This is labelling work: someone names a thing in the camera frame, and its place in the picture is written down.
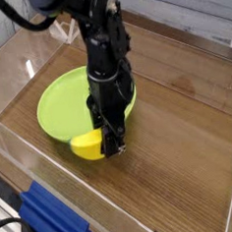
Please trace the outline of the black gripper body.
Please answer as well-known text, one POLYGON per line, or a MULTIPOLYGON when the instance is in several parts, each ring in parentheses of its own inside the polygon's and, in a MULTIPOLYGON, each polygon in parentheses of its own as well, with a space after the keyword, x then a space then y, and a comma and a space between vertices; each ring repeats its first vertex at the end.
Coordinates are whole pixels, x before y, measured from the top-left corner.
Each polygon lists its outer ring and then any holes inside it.
POLYGON ((134 84, 119 0, 73 0, 73 10, 87 49, 87 107, 93 125, 123 132, 125 110, 134 84))

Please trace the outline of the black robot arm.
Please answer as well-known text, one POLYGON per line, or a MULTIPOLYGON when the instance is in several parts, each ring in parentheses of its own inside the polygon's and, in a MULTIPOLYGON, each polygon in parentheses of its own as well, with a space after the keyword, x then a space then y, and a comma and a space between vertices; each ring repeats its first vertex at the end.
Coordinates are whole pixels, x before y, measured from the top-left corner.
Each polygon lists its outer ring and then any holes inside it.
POLYGON ((106 157, 125 147, 126 107, 132 102, 135 84, 127 53, 131 37, 126 33, 119 0, 29 0, 45 16, 34 24, 21 16, 10 3, 0 0, 0 11, 15 24, 30 31, 51 27, 61 13, 79 24, 87 49, 87 108, 91 123, 99 130, 100 151, 106 157))

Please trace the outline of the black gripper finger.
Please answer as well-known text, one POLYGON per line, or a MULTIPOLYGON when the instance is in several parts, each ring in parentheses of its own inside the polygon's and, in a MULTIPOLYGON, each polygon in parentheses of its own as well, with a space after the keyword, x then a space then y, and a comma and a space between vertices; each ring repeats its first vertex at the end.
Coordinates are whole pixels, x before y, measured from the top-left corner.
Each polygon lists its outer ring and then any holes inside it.
POLYGON ((115 135, 108 126, 102 127, 101 135, 101 148, 106 158, 109 158, 114 154, 124 153, 126 147, 123 137, 115 135))

